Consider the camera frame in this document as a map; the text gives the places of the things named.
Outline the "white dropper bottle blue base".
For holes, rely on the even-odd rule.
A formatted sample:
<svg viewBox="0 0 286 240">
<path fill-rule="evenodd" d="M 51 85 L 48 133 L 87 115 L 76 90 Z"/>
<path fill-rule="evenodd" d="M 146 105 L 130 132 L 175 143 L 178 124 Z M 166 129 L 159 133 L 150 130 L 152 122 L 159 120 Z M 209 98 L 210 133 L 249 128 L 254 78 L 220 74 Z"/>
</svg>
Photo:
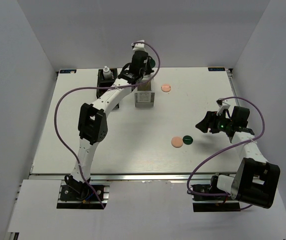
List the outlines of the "white dropper bottle blue base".
<svg viewBox="0 0 286 240">
<path fill-rule="evenodd" d="M 103 77 L 105 80 L 110 80 L 112 79 L 112 72 L 108 66 L 104 66 L 103 68 Z"/>
</svg>

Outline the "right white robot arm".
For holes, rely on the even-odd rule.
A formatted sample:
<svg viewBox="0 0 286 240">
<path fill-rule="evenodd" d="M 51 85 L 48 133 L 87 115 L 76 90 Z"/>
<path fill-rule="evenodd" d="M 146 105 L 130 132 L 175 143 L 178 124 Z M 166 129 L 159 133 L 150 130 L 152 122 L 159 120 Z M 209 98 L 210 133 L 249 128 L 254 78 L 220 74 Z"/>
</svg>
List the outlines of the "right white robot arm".
<svg viewBox="0 0 286 240">
<path fill-rule="evenodd" d="M 248 108 L 235 106 L 230 113 L 226 106 L 221 106 L 218 111 L 207 111 L 204 119 L 196 124 L 203 133 L 225 133 L 231 144 L 245 142 L 237 146 L 241 162 L 235 176 L 216 173 L 209 185 L 193 185 L 193 191 L 198 192 L 194 196 L 196 201 L 230 197 L 265 209 L 272 206 L 281 170 L 260 153 L 253 141 L 254 132 L 247 127 L 249 116 Z"/>
</svg>

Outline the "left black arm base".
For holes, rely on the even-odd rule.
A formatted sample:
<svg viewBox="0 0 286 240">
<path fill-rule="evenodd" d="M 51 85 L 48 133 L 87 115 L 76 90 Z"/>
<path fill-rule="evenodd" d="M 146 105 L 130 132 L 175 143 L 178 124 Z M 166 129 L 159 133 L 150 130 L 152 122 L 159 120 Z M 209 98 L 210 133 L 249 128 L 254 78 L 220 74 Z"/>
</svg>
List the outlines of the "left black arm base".
<svg viewBox="0 0 286 240">
<path fill-rule="evenodd" d="M 64 176 L 61 185 L 57 209 L 65 210 L 103 210 L 108 198 L 105 196 L 107 185 L 92 185 L 75 180 L 71 175 Z"/>
</svg>

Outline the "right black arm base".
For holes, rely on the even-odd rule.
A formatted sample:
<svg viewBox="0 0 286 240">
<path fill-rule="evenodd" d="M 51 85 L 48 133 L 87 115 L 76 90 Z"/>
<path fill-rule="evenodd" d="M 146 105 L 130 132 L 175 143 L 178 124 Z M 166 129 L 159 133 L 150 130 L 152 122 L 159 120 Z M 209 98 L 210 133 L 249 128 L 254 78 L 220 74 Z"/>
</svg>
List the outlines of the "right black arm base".
<svg viewBox="0 0 286 240">
<path fill-rule="evenodd" d="M 187 194 L 192 196 L 195 213 L 240 212 L 240 204 L 227 193 L 217 188 L 218 175 L 213 175 L 208 184 L 192 184 Z"/>
</svg>

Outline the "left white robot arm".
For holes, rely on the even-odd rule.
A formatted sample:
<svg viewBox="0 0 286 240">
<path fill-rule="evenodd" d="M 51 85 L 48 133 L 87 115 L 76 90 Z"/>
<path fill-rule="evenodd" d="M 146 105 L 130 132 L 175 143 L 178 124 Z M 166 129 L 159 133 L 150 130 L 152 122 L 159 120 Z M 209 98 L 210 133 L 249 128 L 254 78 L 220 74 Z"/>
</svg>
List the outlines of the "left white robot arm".
<svg viewBox="0 0 286 240">
<path fill-rule="evenodd" d="M 112 84 L 112 89 L 108 89 L 93 103 L 84 103 L 81 106 L 78 121 L 79 161 L 72 173 L 64 177 L 65 183 L 71 187 L 71 193 L 77 199 L 82 200 L 88 196 L 89 187 L 85 181 L 91 178 L 91 166 L 96 149 L 107 136 L 108 115 L 142 80 L 148 69 L 149 60 L 150 56 L 145 50 L 134 51 L 131 62 L 123 67 Z"/>
</svg>

